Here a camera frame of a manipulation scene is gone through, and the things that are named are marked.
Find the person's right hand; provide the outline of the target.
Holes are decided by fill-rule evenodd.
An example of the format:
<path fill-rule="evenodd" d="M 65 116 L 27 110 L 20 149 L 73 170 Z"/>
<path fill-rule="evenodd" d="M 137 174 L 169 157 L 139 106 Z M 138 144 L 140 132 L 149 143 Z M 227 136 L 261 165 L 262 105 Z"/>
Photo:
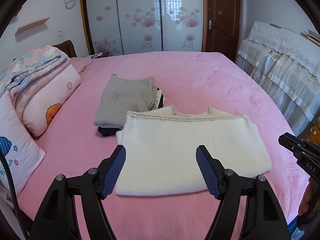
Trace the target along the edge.
<path fill-rule="evenodd" d="M 313 183 L 313 179 L 310 177 L 308 179 L 309 183 L 305 189 L 305 192 L 303 194 L 303 198 L 300 202 L 299 205 L 299 209 L 298 209 L 298 215 L 301 216 L 302 214 L 306 213 L 306 211 L 309 208 L 309 202 L 311 200 L 311 198 L 313 197 L 313 193 L 312 193 L 312 183 Z"/>

